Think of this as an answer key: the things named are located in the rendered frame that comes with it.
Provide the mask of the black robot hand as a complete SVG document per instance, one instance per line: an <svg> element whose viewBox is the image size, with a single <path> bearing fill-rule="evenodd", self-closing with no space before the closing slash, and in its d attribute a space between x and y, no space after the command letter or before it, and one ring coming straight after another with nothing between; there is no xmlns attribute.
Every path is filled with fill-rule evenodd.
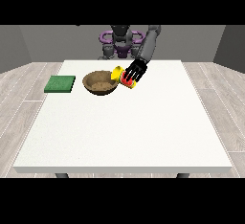
<svg viewBox="0 0 245 224"><path fill-rule="evenodd" d="M135 80L138 82L146 72L147 65L141 59L135 59L126 69L123 77L126 80Z"/></svg>

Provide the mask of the yellow cup with melon print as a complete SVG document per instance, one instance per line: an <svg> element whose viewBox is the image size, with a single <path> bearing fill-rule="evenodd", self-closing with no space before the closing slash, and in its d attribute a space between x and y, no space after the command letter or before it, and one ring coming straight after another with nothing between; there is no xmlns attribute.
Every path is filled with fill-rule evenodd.
<svg viewBox="0 0 245 224"><path fill-rule="evenodd" d="M132 89L136 86L137 82L133 80L132 78L130 80L126 80L126 77L124 76L125 70L122 66L117 66L114 68L111 74L111 79L115 80L116 82Z"/></svg>

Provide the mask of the brown wooden bowl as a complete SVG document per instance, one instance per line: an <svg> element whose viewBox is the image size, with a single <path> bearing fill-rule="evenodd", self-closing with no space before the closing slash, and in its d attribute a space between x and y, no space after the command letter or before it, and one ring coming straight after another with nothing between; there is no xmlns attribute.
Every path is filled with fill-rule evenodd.
<svg viewBox="0 0 245 224"><path fill-rule="evenodd" d="M83 86L93 95L104 96L112 93L118 83L111 79L111 71L94 71L87 74L83 80Z"/></svg>

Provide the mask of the green square pad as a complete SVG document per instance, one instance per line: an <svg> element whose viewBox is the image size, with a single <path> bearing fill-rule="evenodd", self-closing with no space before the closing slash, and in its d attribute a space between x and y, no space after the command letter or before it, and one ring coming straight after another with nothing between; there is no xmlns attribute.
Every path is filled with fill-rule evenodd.
<svg viewBox="0 0 245 224"><path fill-rule="evenodd" d="M51 76L44 88L45 93L70 93L75 76Z"/></svg>

